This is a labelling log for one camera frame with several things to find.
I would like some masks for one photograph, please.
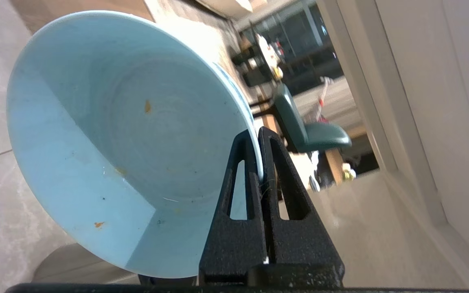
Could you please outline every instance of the chair backrest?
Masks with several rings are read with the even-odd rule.
[[[287,132],[292,139],[289,143],[306,142],[307,131],[301,119],[300,113],[292,100],[291,93],[286,85],[279,84],[272,95],[274,107],[276,108],[277,120],[280,124],[282,131]]]

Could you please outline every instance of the dark green chair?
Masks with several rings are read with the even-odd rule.
[[[274,89],[272,98],[267,102],[270,103],[268,109],[253,113],[253,117],[273,115],[287,141],[287,149],[290,152],[308,153],[352,145],[347,133],[335,124],[324,122],[304,124],[289,89],[283,83]]]

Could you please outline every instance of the light blue bowl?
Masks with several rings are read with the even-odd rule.
[[[229,75],[153,23],[85,11],[38,31],[8,85],[19,167],[45,210],[104,260],[197,274],[249,106]],[[255,152],[260,178],[260,152]],[[245,217],[243,164],[232,215]]]

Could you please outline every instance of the black clamp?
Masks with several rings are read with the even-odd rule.
[[[263,127],[259,144],[264,163],[261,185],[249,132],[234,139],[199,265],[200,285],[341,288],[344,265],[283,141]],[[229,211],[242,160],[248,218],[233,220]],[[289,220],[280,217],[279,193]]]

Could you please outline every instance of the white wall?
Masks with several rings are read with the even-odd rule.
[[[397,168],[388,171],[399,172],[400,178],[413,186],[415,192],[407,193],[409,200],[424,210],[434,225],[446,224],[441,199],[376,3],[374,0],[340,0],[338,7],[396,161]]]
[[[376,4],[445,215],[469,243],[469,1]]]

